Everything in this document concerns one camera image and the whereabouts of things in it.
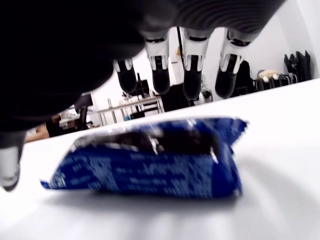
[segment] desk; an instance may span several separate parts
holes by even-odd
[[[160,108],[160,110],[162,112],[161,105],[160,105],[160,100],[161,100],[161,96],[143,98],[143,99],[140,99],[140,100],[137,100],[137,101],[131,101],[131,102],[127,102],[127,103],[124,103],[124,104],[121,104],[121,105],[118,105],[118,106],[112,106],[112,107],[109,107],[107,109],[99,110],[99,111],[97,111],[97,113],[99,114],[100,121],[101,121],[102,125],[107,124],[106,116],[104,115],[107,112],[112,112],[113,121],[114,121],[114,123],[117,123],[117,119],[116,119],[116,116],[115,116],[115,110],[121,110],[123,120],[125,120],[125,113],[124,113],[123,109],[128,108],[128,107],[132,107],[132,106],[156,103],[157,107]]]
[[[74,122],[75,120],[78,120],[79,118],[80,118],[80,115],[75,115],[75,116],[72,116],[72,117],[63,118],[63,119],[61,119],[59,121],[59,126],[61,128],[68,127],[70,122]]]
[[[17,188],[0,191],[1,240],[320,239],[320,79],[27,143]],[[188,116],[250,121],[235,143],[243,196],[197,201],[45,190],[72,142]]]

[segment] white table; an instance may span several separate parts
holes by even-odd
[[[75,121],[75,120],[78,120],[80,118],[80,115],[74,115],[74,116],[71,116],[71,117],[66,117],[66,118],[63,118],[59,121],[59,125],[60,126],[63,126],[64,124],[66,124],[67,122],[70,122],[70,121]]]
[[[97,111],[97,113],[99,114],[100,121],[103,126],[107,125],[107,120],[106,120],[106,116],[105,116],[105,113],[107,113],[107,112],[112,113],[113,121],[116,124],[117,123],[117,118],[115,115],[116,110],[121,110],[122,118],[123,118],[123,120],[125,120],[124,109],[128,108],[128,107],[132,107],[132,106],[156,103],[156,106],[158,107],[158,111],[160,109],[160,111],[162,112],[160,101],[161,101],[161,96],[147,97],[147,98],[143,98],[143,99],[138,99],[137,101],[125,102],[125,103],[120,104],[118,106],[110,106],[107,109]]]
[[[319,240],[319,92],[320,79],[28,143],[19,185],[0,191],[0,239]],[[195,115],[250,121],[233,148],[244,189],[236,202],[50,191],[39,183],[79,136]]]

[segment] white wall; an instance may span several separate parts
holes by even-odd
[[[311,76],[319,77],[320,71],[320,16],[316,11],[319,0],[287,0],[279,9],[277,16],[288,43],[287,54],[296,51],[311,56]]]
[[[289,52],[287,39],[276,13],[260,35],[248,46],[245,59],[250,64],[251,77],[256,79],[259,70],[267,69],[274,69],[282,74],[288,73],[284,58]]]
[[[320,0],[297,0],[297,3],[304,18],[316,59],[317,71],[314,70],[313,77],[318,78],[320,73]]]

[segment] metal table leg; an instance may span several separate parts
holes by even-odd
[[[159,113],[160,113],[160,112],[159,112],[160,104],[159,104],[159,102],[158,102],[158,101],[156,101],[156,108],[157,108],[157,110],[158,110],[158,114],[159,114]]]
[[[164,111],[163,111],[163,109],[162,109],[162,107],[161,107],[160,100],[158,100],[157,103],[159,104],[159,108],[160,108],[161,113],[163,113]]]
[[[107,124],[107,119],[106,119],[106,115],[105,115],[105,114],[103,114],[103,118],[104,118],[104,123],[105,123],[105,125],[108,125],[108,124]]]
[[[124,109],[123,108],[121,108],[121,114],[122,114],[123,121],[125,121],[126,117],[125,117],[125,113],[124,113]]]
[[[102,113],[99,113],[99,117],[100,117],[100,121],[101,121],[102,126],[104,126],[104,121],[102,120],[101,114],[102,114]]]
[[[115,111],[111,111],[111,113],[112,113],[113,121],[116,124],[117,123],[117,119],[116,119]]]

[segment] oreo package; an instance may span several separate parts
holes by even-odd
[[[240,119],[188,118],[102,130],[77,139],[46,189],[192,199],[242,193],[232,144]]]

